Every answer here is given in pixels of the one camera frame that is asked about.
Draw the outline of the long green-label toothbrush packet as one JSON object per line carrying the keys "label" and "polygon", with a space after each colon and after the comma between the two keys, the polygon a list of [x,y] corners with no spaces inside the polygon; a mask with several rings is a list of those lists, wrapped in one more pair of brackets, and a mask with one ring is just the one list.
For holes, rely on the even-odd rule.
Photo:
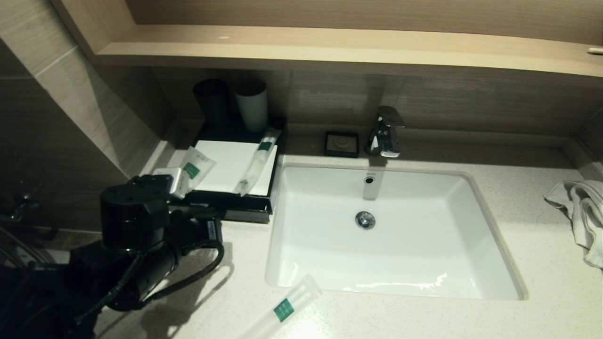
{"label": "long green-label toothbrush packet", "polygon": [[314,277],[306,275],[291,288],[278,304],[263,314],[237,339],[271,339],[296,315],[312,305],[322,295],[322,289]]}
{"label": "long green-label toothbrush packet", "polygon": [[282,131],[280,129],[271,127],[266,129],[258,147],[252,155],[252,159],[246,171],[233,189],[234,194],[239,196],[248,195],[253,189],[254,185],[258,182],[265,165],[268,163],[269,155],[281,133]]}

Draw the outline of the black cup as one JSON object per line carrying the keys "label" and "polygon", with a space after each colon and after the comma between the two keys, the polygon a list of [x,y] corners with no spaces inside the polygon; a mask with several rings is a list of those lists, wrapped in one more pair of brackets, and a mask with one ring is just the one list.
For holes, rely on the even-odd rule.
{"label": "black cup", "polygon": [[228,84],[221,79],[206,79],[193,86],[193,95],[211,129],[232,127],[228,108]]}

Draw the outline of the black amenity tray box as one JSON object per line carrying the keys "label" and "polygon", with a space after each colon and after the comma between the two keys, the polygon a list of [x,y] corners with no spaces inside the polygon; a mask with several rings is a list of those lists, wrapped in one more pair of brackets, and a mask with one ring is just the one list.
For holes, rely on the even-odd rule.
{"label": "black amenity tray box", "polygon": [[[287,138],[287,119],[285,117],[269,118],[269,127],[282,131],[278,137],[269,161],[263,168],[263,172],[248,195],[239,196],[234,193],[221,193],[194,190],[184,200],[175,205],[188,207],[195,210],[202,208],[214,208],[222,218],[227,221],[238,221],[248,223],[267,224],[273,215],[276,206],[278,187],[279,157],[285,150]],[[251,133],[243,127],[235,127],[228,131],[213,131],[203,126],[196,134],[192,146],[198,141],[224,141],[252,143],[258,145],[262,139],[262,133]]]}

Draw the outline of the white glossy tray surface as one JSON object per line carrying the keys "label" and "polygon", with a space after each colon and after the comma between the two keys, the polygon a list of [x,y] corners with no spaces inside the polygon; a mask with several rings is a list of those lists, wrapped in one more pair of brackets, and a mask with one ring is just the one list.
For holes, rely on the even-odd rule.
{"label": "white glossy tray surface", "polygon": [[195,148],[215,161],[215,165],[197,185],[196,190],[233,193],[237,182],[252,161],[257,145],[239,142],[198,141]]}

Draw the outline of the small green-label sachet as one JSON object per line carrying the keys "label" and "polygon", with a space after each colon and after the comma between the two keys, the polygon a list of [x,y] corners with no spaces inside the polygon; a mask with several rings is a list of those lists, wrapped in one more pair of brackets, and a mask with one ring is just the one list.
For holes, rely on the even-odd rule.
{"label": "small green-label sachet", "polygon": [[187,191],[196,190],[215,165],[216,161],[190,146],[179,166],[183,173],[188,175]]}

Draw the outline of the pale grey cup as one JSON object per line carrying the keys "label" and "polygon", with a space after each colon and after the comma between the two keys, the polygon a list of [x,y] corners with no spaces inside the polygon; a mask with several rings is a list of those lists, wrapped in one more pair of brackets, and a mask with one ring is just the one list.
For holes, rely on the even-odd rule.
{"label": "pale grey cup", "polygon": [[247,79],[235,85],[234,94],[247,131],[263,132],[269,120],[266,83]]}

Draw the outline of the black square soap dish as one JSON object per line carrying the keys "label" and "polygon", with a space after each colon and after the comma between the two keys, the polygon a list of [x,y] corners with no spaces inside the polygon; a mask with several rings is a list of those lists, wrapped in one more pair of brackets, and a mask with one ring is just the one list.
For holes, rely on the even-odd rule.
{"label": "black square soap dish", "polygon": [[326,131],[324,155],[327,157],[359,157],[359,135],[353,132]]}

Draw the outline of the white ceramic sink basin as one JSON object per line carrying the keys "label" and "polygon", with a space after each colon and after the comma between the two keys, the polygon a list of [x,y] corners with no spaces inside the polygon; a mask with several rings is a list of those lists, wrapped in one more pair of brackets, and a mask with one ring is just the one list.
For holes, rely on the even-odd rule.
{"label": "white ceramic sink basin", "polygon": [[[525,300],[474,181],[461,172],[283,167],[266,281],[329,291]],[[375,226],[361,229],[368,211]]]}

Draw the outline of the chrome faucet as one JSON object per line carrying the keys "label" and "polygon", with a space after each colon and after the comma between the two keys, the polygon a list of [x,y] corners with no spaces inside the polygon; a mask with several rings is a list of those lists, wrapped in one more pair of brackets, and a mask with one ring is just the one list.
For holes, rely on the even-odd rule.
{"label": "chrome faucet", "polygon": [[369,131],[365,152],[369,156],[397,158],[400,156],[400,142],[397,130],[404,128],[405,122],[392,106],[379,106],[374,123]]}

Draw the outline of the light wooden shelf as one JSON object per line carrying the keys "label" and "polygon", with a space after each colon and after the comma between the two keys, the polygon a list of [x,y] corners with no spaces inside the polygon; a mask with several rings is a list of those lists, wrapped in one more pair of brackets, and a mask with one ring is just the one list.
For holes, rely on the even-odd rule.
{"label": "light wooden shelf", "polygon": [[343,64],[488,67],[603,78],[592,45],[447,32],[136,25],[96,54],[106,64],[276,67]]}

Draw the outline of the crumpled white towel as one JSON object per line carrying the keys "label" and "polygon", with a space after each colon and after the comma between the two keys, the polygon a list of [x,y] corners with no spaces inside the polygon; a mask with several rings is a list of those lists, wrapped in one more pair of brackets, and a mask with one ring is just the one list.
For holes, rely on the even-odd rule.
{"label": "crumpled white towel", "polygon": [[584,250],[584,262],[603,270],[603,182],[560,182],[544,200],[570,220],[575,244]]}

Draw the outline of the white plastic device corner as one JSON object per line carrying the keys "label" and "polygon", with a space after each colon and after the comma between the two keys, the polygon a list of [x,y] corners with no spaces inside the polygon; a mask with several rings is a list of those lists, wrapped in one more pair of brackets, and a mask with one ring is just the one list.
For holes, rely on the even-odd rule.
{"label": "white plastic device corner", "polygon": [[168,193],[171,198],[182,200],[189,193],[190,176],[182,168],[157,168],[152,175],[168,177]]}

